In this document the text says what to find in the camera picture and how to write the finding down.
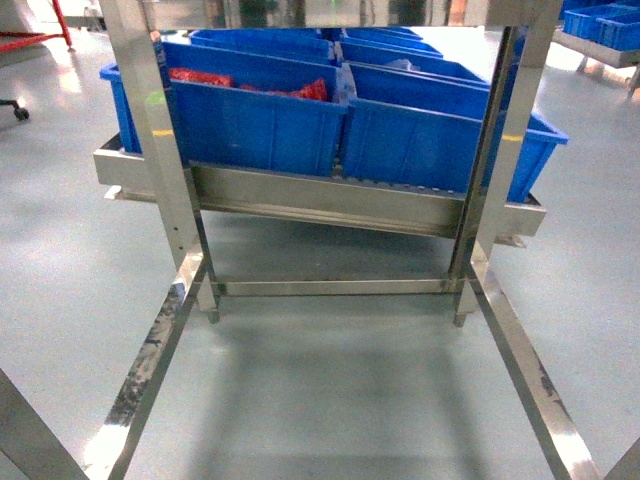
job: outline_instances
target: red item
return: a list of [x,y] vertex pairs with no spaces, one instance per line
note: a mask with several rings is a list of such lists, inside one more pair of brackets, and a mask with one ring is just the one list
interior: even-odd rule
[[[204,73],[189,68],[170,68],[169,76],[175,80],[185,82],[206,83],[208,85],[219,85],[222,87],[233,87],[233,78],[229,75],[218,75],[215,73]],[[260,92],[261,90],[252,85],[240,85],[242,90],[251,92]],[[305,85],[300,90],[294,92],[283,92],[280,90],[271,90],[267,93],[274,95],[282,95],[285,97],[304,98],[307,100],[318,100],[320,102],[328,102],[329,95],[327,93],[327,85],[324,78],[319,78],[309,85]]]
[[169,76],[174,80],[182,80],[184,82],[205,83],[207,85],[218,85],[221,87],[233,87],[233,78],[231,78],[229,75],[198,72],[189,68],[170,68]]
[[[252,92],[259,92],[260,90],[251,85],[240,85],[243,90],[250,90]],[[267,93],[274,95],[282,95],[285,97],[305,98],[307,100],[318,100],[321,102],[328,102],[329,95],[327,94],[327,86],[324,83],[324,78],[319,78],[309,85],[305,85],[300,90],[295,92],[283,92],[281,90],[270,90]]]

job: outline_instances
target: stainless steel shelf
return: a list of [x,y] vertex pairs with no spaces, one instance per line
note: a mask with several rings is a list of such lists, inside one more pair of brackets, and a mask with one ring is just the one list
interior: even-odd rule
[[[90,442],[96,447],[91,449],[95,458],[86,460],[84,474],[77,472],[72,459],[56,443],[44,422],[24,398],[16,395],[8,379],[0,375],[0,391],[5,389],[16,399],[9,418],[21,425],[28,422],[33,426],[33,435],[43,438],[46,444],[43,445],[48,447],[42,458],[18,458],[19,468],[34,471],[35,465],[32,480],[47,480],[59,465],[68,467],[72,475],[78,473],[78,478],[122,480],[196,295],[200,310],[216,321],[220,318],[221,296],[444,293],[456,294],[457,326],[464,324],[466,314],[479,303],[554,477],[602,479],[489,264],[496,235],[502,233],[511,238],[533,235],[544,218],[544,209],[533,197],[523,205],[505,205],[505,198],[560,0],[343,0],[339,4],[331,0],[103,0],[101,5],[147,158],[120,153],[119,139],[114,138],[94,153],[98,178],[106,185],[119,185],[111,189],[113,198],[158,204],[178,275],[103,428]],[[464,198],[449,192],[353,179],[322,179],[210,165],[190,167],[183,161],[169,102],[157,101],[158,92],[169,86],[160,75],[166,66],[161,36],[155,30],[372,25],[506,27],[471,186]],[[514,28],[520,25],[528,28]],[[610,57],[612,52],[600,52],[602,55],[592,53],[592,58],[614,66],[637,63],[628,55],[616,59]],[[505,115],[500,127],[499,115]],[[497,152],[495,162],[489,161],[491,152]],[[213,268],[201,208],[416,235],[455,236],[455,245],[449,271],[440,278],[223,281],[216,277]],[[15,444],[9,440],[3,436],[0,422],[0,451]],[[606,479],[632,478],[627,472],[637,465],[639,458],[640,442],[636,442]]]
[[613,68],[627,68],[640,64],[640,50],[621,52],[584,38],[569,35],[562,30],[556,30],[553,33],[553,41]]
[[[93,154],[98,181],[122,187],[114,198],[155,201],[144,159],[123,153],[116,135]],[[356,179],[286,175],[222,166],[192,168],[204,210],[250,213],[273,218],[454,238],[464,195]],[[546,210],[529,196],[507,203],[500,230],[503,243],[534,236]]]
[[141,5],[151,30],[389,25],[517,26],[544,0],[155,0]]

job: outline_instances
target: floor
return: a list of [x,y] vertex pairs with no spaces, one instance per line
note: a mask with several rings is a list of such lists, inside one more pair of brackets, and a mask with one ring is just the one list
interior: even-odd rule
[[[486,74],[495,35],[427,36]],[[91,152],[116,132],[77,52],[0,68],[0,366],[79,462],[173,276],[154,205],[102,197]],[[640,92],[554,45],[536,109],[571,138],[534,189],[549,213],[494,265],[603,472],[640,435]],[[446,270],[451,242],[205,214],[220,274],[371,277]],[[185,329],[128,479],[547,479],[480,314],[445,296],[225,299]],[[23,478],[0,456],[0,477]]]

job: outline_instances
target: blue storage box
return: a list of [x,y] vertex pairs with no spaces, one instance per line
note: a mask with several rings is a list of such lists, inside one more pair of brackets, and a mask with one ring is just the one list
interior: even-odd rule
[[380,68],[389,68],[407,72],[406,68],[390,66],[392,62],[408,60],[413,67],[419,69],[418,72],[411,70],[411,73],[426,76],[438,76],[443,79],[455,80],[469,85],[487,86],[487,82],[470,70],[457,62],[450,62],[441,58],[427,55],[417,55],[386,48],[367,47],[352,43],[336,42],[336,57],[339,63],[366,63],[378,65]]
[[562,10],[560,10],[560,20],[564,20],[564,14],[567,10],[576,10],[578,8],[594,7],[596,5],[606,5],[612,3],[611,0],[564,0],[562,2]]
[[313,29],[196,30],[190,38],[193,45],[333,65],[333,44],[314,35]]
[[411,30],[409,27],[387,27],[384,30],[387,30],[390,32],[404,33],[407,35],[411,35],[414,38],[417,38],[418,40],[422,40],[422,37],[418,35],[416,32],[414,32],[413,30]]
[[635,10],[631,6],[613,4],[569,10],[565,12],[563,31],[576,37],[596,40],[600,33],[599,18],[614,18]]
[[640,12],[599,19],[598,43],[620,51],[640,49]]
[[[293,91],[323,78],[332,103],[264,92],[173,81],[176,136],[191,161],[282,172],[328,175],[333,167],[350,75],[335,67],[193,45],[164,44],[169,67],[231,75],[236,85]],[[140,153],[129,105],[115,64],[110,80],[125,150]]]
[[357,38],[366,42],[371,42],[372,47],[385,48],[384,46],[393,45],[402,49],[417,50],[418,52],[427,52],[442,57],[442,54],[428,43],[422,40],[404,38],[393,32],[385,32],[380,28],[347,28],[346,35],[343,37]]
[[[466,192],[488,89],[350,65],[356,98],[340,158],[344,173]],[[533,115],[509,200],[523,202],[562,132]]]

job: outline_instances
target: chair wheel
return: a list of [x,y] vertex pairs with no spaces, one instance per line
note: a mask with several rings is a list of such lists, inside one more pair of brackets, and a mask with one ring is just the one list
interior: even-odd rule
[[29,110],[27,110],[26,108],[16,108],[13,113],[15,114],[16,118],[19,121],[23,121],[26,120],[27,118],[29,118]]

